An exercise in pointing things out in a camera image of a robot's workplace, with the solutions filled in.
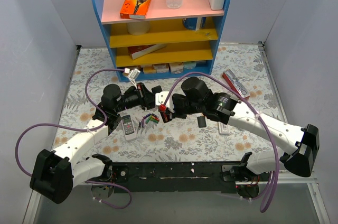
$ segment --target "yellow shelf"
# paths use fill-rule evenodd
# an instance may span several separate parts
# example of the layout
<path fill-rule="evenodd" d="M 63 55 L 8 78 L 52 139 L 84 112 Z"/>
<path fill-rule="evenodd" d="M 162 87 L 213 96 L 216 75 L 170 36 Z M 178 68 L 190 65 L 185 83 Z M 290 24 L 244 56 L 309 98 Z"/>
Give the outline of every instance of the yellow shelf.
<path fill-rule="evenodd" d="M 166 47 L 133 60 L 126 47 L 117 48 L 116 66 L 130 67 L 142 64 L 162 64 L 212 60 L 209 41 L 171 43 Z"/>
<path fill-rule="evenodd" d="M 180 43 L 217 40 L 217 32 L 211 17 L 206 18 L 205 27 L 194 31 L 187 30 L 182 19 L 150 21 L 149 32 L 143 35 L 130 35 L 126 23 L 112 24 L 110 47 L 126 47 L 158 43 Z"/>

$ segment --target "orange package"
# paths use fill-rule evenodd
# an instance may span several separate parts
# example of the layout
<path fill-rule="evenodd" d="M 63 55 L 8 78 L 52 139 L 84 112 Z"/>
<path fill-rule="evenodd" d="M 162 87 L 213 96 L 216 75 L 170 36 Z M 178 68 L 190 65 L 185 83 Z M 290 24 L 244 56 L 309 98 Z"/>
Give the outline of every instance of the orange package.
<path fill-rule="evenodd" d="M 151 0 L 125 0 L 120 16 L 123 19 L 144 20 Z"/>

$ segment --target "floral tablecloth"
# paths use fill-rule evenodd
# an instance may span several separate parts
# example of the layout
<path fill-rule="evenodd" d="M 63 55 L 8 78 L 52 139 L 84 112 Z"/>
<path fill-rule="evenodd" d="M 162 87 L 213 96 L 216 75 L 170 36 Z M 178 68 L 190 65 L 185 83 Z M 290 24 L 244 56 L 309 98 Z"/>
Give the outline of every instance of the floral tablecloth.
<path fill-rule="evenodd" d="M 93 116 L 95 108 L 85 97 L 85 83 L 95 71 L 112 68 L 107 49 L 81 49 L 64 104 L 60 124 L 83 128 Z M 271 90 L 265 66 L 256 45 L 220 45 L 212 75 L 221 78 L 224 69 L 230 68 L 250 91 L 250 102 L 265 114 L 279 118 L 277 100 Z M 169 90 L 176 79 L 143 81 L 150 90 L 161 85 Z M 224 91 L 210 79 L 203 79 L 213 91 Z M 110 83 L 118 84 L 124 92 L 130 83 L 120 84 L 115 72 L 103 72 L 95 76 L 89 85 L 89 95 L 98 103 L 103 88 Z M 181 92 L 180 84 L 175 92 Z M 131 115 L 135 128 L 148 111 L 136 107 L 123 115 Z M 95 145 L 83 158 L 94 153 L 108 156 L 114 162 L 166 162 L 166 161 L 238 161 L 245 152 L 271 149 L 266 140 L 245 130 L 230 127 L 230 135 L 218 133 L 216 122 L 207 121 L 206 128 L 198 128 L 197 117 L 175 119 L 170 123 L 149 122 L 138 131 L 138 139 L 126 141 L 121 124 L 107 138 Z M 67 142 L 76 132 L 58 129 L 54 147 Z"/>

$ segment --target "connector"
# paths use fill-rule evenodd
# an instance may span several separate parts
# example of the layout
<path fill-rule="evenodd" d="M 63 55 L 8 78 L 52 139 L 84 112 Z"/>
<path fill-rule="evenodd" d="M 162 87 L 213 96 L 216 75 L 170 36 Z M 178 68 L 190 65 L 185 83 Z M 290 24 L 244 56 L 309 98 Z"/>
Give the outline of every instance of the connector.
<path fill-rule="evenodd" d="M 135 86 L 135 88 L 137 88 L 137 85 L 136 85 L 136 81 L 135 81 L 135 80 L 137 79 L 137 77 L 139 76 L 140 73 L 141 73 L 141 71 L 138 70 L 137 68 L 133 69 L 132 71 L 130 71 L 130 72 L 128 73 L 127 78 L 128 78 L 129 81 Z"/>

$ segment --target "remote control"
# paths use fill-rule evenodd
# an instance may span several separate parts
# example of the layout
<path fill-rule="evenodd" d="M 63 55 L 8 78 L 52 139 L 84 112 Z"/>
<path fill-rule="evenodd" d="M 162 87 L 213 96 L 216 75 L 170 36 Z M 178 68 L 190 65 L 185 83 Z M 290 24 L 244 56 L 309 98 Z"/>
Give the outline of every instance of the remote control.
<path fill-rule="evenodd" d="M 130 115 L 123 116 L 121 118 L 121 123 L 126 140 L 132 141 L 133 139 L 136 139 L 137 134 L 131 116 Z"/>
<path fill-rule="evenodd" d="M 229 126 L 218 122 L 218 132 L 220 135 L 229 135 Z"/>

